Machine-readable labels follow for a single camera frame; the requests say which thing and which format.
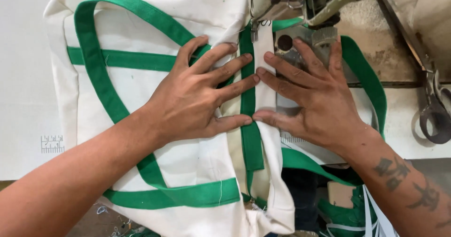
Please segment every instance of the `finger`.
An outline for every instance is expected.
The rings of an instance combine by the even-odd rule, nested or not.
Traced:
[[[206,128],[207,136],[213,137],[219,133],[234,130],[244,125],[252,123],[252,118],[248,115],[233,115],[221,118],[212,118]]]
[[[267,64],[275,68],[278,72],[280,72],[286,78],[290,79],[296,84],[302,85],[307,88],[315,88],[319,83],[323,83],[323,81],[319,80],[318,78],[313,77],[300,68],[292,66],[287,61],[274,55],[271,52],[266,52],[263,58]]]
[[[207,72],[215,62],[219,61],[226,55],[233,54],[238,49],[234,43],[220,44],[203,54],[199,60],[191,67],[194,74],[203,74]]]
[[[314,77],[324,79],[330,76],[323,63],[316,57],[315,53],[313,53],[313,50],[307,44],[302,42],[300,38],[295,38],[293,40],[293,46],[301,54],[307,64],[308,70]]]
[[[252,115],[255,121],[262,121],[273,127],[289,132],[291,135],[302,135],[302,115],[287,116],[271,110],[258,110]]]
[[[208,36],[202,35],[199,37],[195,37],[190,39],[185,45],[183,45],[177,54],[175,59],[175,69],[182,69],[189,67],[189,60],[191,59],[191,55],[196,51],[196,49],[200,46],[208,43]]]
[[[332,44],[329,56],[329,73],[339,83],[346,83],[343,73],[343,52],[341,50],[341,37],[338,36],[337,42]]]
[[[260,78],[257,75],[253,74],[236,83],[230,84],[221,89],[217,89],[216,90],[218,93],[217,105],[220,106],[224,102],[240,96],[243,92],[256,86],[258,82],[260,82]]]
[[[267,84],[271,89],[277,91],[277,93],[279,93],[281,96],[295,101],[300,106],[305,106],[304,98],[308,94],[308,89],[276,78],[273,74],[262,67],[257,68],[257,75],[260,79],[262,79],[263,83]]]
[[[242,67],[244,67],[246,64],[250,63],[252,61],[252,55],[247,53],[244,55],[241,55],[240,57],[237,57],[228,63],[224,64],[224,66],[217,68],[206,75],[211,80],[211,85],[217,85],[231,76],[233,76],[235,73],[237,73]]]

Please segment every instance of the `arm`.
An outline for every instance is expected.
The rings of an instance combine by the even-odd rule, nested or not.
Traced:
[[[290,79],[263,68],[257,74],[280,95],[303,108],[296,116],[261,110],[253,115],[293,136],[335,152],[358,173],[400,236],[442,237],[451,233],[451,199],[407,164],[358,116],[341,65],[341,43],[332,45],[327,70],[299,39],[293,45],[307,63],[304,72],[268,52],[265,61]]]
[[[180,49],[172,71],[143,107],[0,192],[0,236],[65,236],[107,188],[149,153],[172,141],[212,137],[250,124],[249,116],[216,118],[214,111],[258,83],[252,75],[215,89],[252,56],[208,72],[237,50],[235,44],[220,44],[189,67],[194,50],[207,41],[197,37]]]

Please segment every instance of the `hand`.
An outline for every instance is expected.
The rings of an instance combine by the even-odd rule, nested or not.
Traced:
[[[189,67],[188,61],[193,52],[207,42],[207,36],[200,36],[181,47],[171,72],[161,81],[150,100],[139,109],[151,119],[146,125],[158,132],[161,146],[172,141],[213,137],[252,122],[247,115],[222,118],[214,115],[222,103],[239,96],[260,81],[257,75],[252,75],[215,89],[219,83],[250,63],[252,55],[241,55],[209,71],[219,59],[236,52],[236,44],[224,43],[207,51]]]
[[[340,155],[347,147],[356,145],[366,130],[373,130],[358,116],[343,73],[341,42],[338,40],[331,46],[329,71],[300,39],[293,40],[293,46],[307,63],[309,73],[267,52],[266,63],[292,83],[276,78],[262,67],[257,69],[257,75],[281,96],[295,101],[301,110],[296,116],[259,110],[253,119]]]

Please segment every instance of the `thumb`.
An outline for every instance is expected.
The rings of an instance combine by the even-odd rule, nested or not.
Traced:
[[[290,134],[299,134],[299,130],[302,128],[297,117],[279,114],[271,110],[258,110],[252,115],[252,118],[255,121],[262,121]]]
[[[248,115],[232,115],[221,118],[213,117],[207,126],[207,130],[211,136],[216,136],[219,133],[234,130],[251,123],[252,118]]]

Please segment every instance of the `left hand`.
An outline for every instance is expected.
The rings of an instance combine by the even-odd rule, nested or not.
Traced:
[[[216,89],[219,83],[250,63],[252,55],[241,55],[210,71],[214,63],[237,50],[236,44],[224,43],[207,51],[189,67],[193,52],[207,42],[207,36],[200,36],[181,47],[171,72],[150,100],[137,111],[145,116],[144,123],[149,133],[157,132],[159,146],[178,140],[213,137],[252,122],[247,115],[222,118],[214,115],[222,103],[239,96],[260,81],[254,74]]]

